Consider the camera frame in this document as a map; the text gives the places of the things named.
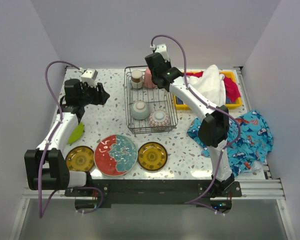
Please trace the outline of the blue patterned bowl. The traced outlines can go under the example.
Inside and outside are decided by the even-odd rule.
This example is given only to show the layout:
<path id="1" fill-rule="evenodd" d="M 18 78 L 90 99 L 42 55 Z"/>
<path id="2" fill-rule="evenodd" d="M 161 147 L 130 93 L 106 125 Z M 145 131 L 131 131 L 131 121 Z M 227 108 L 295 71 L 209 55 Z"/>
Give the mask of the blue patterned bowl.
<path id="1" fill-rule="evenodd" d="M 156 110 L 149 115 L 149 126 L 158 132 L 167 131 L 171 125 L 169 115 L 163 110 Z"/>

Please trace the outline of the pink cup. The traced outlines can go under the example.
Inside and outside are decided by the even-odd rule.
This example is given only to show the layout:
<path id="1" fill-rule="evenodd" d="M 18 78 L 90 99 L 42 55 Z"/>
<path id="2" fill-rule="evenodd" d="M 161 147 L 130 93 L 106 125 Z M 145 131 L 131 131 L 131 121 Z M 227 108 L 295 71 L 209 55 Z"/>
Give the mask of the pink cup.
<path id="1" fill-rule="evenodd" d="M 149 68 L 145 70 L 143 84 L 148 89 L 153 89 L 156 87 L 152 81 L 152 74 Z"/>

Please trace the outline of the light blue bowl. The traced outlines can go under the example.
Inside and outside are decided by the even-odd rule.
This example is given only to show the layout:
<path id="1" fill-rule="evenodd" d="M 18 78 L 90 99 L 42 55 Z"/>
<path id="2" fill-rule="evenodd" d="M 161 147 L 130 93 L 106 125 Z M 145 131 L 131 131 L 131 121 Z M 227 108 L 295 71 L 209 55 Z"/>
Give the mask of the light blue bowl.
<path id="1" fill-rule="evenodd" d="M 150 107 L 144 101 L 136 101 L 130 108 L 130 115 L 136 120 L 145 120 L 150 116 Z"/>

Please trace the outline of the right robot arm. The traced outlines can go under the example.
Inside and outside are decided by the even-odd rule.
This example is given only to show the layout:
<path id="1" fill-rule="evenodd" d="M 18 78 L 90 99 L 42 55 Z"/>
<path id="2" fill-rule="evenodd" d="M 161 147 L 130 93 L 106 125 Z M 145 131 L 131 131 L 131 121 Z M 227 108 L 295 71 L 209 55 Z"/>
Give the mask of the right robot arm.
<path id="1" fill-rule="evenodd" d="M 227 155 L 229 110 L 225 105 L 216 106 L 200 95 L 188 83 L 187 76 L 178 68 L 172 67 L 162 54 L 151 53 L 145 57 L 145 62 L 154 84 L 180 98 L 200 119 L 197 136 L 209 149 L 212 163 L 211 186 L 217 196 L 225 196 L 234 182 Z"/>

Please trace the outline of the metal cup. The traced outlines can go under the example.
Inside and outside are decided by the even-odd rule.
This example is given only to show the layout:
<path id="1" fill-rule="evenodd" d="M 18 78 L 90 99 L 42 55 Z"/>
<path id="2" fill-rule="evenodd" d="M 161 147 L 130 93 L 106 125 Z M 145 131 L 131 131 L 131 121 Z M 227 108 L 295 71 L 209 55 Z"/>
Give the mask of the metal cup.
<path id="1" fill-rule="evenodd" d="M 140 89 L 143 87 L 143 72 L 141 70 L 135 69 L 131 72 L 131 86 L 134 89 Z"/>

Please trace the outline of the wire dish rack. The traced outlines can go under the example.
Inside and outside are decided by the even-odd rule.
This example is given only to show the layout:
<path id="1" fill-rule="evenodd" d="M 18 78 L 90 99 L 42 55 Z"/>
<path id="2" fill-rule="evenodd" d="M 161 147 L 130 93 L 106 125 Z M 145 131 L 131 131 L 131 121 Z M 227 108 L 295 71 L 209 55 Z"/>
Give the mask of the wire dish rack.
<path id="1" fill-rule="evenodd" d="M 170 132 L 178 124 L 177 110 L 173 103 L 172 95 L 165 89 L 133 88 L 132 72 L 140 70 L 143 74 L 146 72 L 145 65 L 127 66 L 124 69 L 124 104 L 125 104 L 125 119 L 128 129 L 133 134 L 150 134 L 157 132 Z M 133 104 L 137 101 L 145 102 L 150 109 L 150 112 L 163 111 L 168 116 L 167 126 L 152 126 L 149 118 L 138 120 L 131 116 Z"/>

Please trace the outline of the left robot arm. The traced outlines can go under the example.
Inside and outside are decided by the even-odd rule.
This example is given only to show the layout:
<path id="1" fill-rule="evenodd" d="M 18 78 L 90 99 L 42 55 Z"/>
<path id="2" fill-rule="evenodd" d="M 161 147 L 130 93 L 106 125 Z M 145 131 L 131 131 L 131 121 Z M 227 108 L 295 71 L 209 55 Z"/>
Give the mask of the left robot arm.
<path id="1" fill-rule="evenodd" d="M 82 196 L 89 196 L 94 184 L 86 170 L 69 170 L 64 157 L 68 140 L 81 122 L 88 105 L 104 105 L 110 95 L 98 82 L 90 86 L 79 79 L 64 83 L 64 96 L 57 100 L 55 122 L 46 138 L 36 147 L 27 150 L 24 162 L 28 186 L 31 190 L 66 190 L 75 188 Z"/>

